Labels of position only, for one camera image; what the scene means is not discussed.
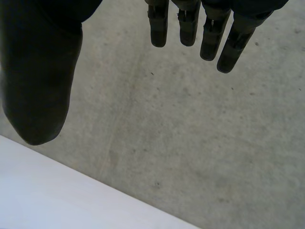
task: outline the gray concrete surface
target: gray concrete surface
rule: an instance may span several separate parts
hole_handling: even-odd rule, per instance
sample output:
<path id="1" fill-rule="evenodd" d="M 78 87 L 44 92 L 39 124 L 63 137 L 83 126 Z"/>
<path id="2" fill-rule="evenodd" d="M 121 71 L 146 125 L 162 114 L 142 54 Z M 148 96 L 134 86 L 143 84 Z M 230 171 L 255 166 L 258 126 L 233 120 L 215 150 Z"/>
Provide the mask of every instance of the gray concrete surface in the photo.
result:
<path id="1" fill-rule="evenodd" d="M 146 11 L 105 0 L 83 24 L 66 124 L 30 148 L 203 229 L 305 228 L 304 1 L 259 27 L 230 74 L 199 57 L 203 11 L 186 48 L 171 5 L 163 49 Z M 0 134 L 24 144 L 2 111 Z"/>

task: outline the white surface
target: white surface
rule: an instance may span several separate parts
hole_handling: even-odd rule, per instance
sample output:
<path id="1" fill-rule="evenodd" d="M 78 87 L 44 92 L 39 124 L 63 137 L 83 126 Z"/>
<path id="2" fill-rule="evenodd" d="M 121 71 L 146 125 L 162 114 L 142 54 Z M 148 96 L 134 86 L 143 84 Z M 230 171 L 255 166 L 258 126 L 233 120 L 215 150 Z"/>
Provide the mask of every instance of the white surface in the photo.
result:
<path id="1" fill-rule="evenodd" d="M 0 136 L 0 228 L 196 227 Z"/>

